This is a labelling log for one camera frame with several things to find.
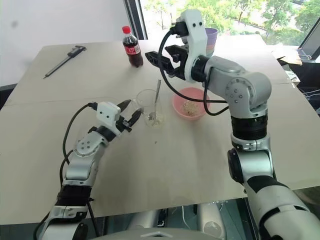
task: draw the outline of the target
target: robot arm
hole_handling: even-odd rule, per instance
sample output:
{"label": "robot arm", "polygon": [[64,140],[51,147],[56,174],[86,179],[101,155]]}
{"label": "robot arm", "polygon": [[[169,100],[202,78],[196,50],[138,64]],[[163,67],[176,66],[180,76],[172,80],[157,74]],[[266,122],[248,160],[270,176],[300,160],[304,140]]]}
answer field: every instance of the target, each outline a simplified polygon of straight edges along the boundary
{"label": "robot arm", "polygon": [[160,68],[164,78],[163,70],[169,77],[201,82],[228,103],[234,147],[227,154],[229,172],[245,188],[261,239],[317,239],[320,221],[287,186],[276,180],[267,133],[267,100],[272,88],[269,79],[262,73],[248,72],[233,61],[206,57],[207,36],[198,10],[184,11],[164,39],[169,34],[177,34],[186,44],[165,48],[174,62],[180,62],[179,67],[173,68],[170,59],[162,56],[164,41],[159,53],[145,55]]}
{"label": "robot arm", "polygon": [[111,102],[97,104],[96,116],[101,126],[92,127],[75,145],[56,203],[44,222],[39,239],[86,239],[88,227],[81,221],[87,216],[99,161],[109,143],[124,130],[130,132],[142,113],[142,110],[138,109],[130,120],[125,120],[120,113],[129,103],[130,100],[119,105]]}

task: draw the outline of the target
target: plastic bottle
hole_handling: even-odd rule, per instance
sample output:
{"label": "plastic bottle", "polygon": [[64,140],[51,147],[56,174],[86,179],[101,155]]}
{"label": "plastic bottle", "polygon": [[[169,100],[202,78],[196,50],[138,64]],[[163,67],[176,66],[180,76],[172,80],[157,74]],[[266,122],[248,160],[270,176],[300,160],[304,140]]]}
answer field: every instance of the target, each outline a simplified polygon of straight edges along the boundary
{"label": "plastic bottle", "polygon": [[132,66],[138,68],[144,64],[144,60],[141,56],[141,50],[138,43],[138,39],[132,35],[129,26],[123,26],[122,31],[125,34],[122,43],[125,52],[129,57],[129,62]]}

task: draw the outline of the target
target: table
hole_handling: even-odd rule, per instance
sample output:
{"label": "table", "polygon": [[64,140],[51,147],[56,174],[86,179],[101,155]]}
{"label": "table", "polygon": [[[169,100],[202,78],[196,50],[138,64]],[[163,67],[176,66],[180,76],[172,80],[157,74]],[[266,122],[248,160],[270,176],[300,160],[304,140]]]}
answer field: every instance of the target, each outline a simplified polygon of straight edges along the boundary
{"label": "table", "polygon": [[[226,43],[233,43],[236,52],[227,49]],[[142,89],[156,87],[159,70],[146,59],[142,68],[130,67],[120,42],[83,45],[86,52],[43,80],[71,46],[44,47],[0,111],[0,135],[5,136],[0,139],[0,224],[39,222],[50,210],[60,189],[62,139],[76,110],[92,101],[119,103]],[[140,46],[147,52],[159,45],[140,41]],[[248,51],[254,57],[244,55]],[[216,53],[270,77],[268,131],[278,180],[292,189],[320,185],[319,118],[260,37],[227,37],[218,42]],[[200,88],[179,79],[171,82],[177,89]],[[106,150],[91,194],[96,199],[92,204],[96,217],[245,196],[242,186],[229,175],[229,112],[185,121],[171,107],[172,96],[163,85],[163,128],[148,128],[140,120],[130,134],[124,133]],[[223,106],[212,105],[212,111]],[[132,110],[129,107],[125,115]],[[96,124],[93,110],[81,113],[66,149]]]}

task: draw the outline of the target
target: red bottle cap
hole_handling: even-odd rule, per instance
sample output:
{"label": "red bottle cap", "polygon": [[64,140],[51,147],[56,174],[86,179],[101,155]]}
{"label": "red bottle cap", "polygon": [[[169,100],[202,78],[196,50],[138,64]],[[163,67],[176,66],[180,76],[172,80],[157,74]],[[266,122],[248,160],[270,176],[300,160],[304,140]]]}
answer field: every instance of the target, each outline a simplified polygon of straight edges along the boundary
{"label": "red bottle cap", "polygon": [[122,31],[124,34],[129,34],[131,33],[130,27],[129,26],[123,26]]}

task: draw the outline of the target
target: purple cup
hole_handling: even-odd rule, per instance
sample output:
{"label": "purple cup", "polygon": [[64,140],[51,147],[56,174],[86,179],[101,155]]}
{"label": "purple cup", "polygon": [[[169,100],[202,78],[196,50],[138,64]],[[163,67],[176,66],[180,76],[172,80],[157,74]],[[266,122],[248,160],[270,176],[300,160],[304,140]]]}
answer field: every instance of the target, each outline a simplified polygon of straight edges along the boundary
{"label": "purple cup", "polygon": [[217,41],[218,36],[218,30],[215,28],[205,28],[205,33],[208,37],[208,40],[206,42],[206,55],[211,56],[215,51],[215,45]]}

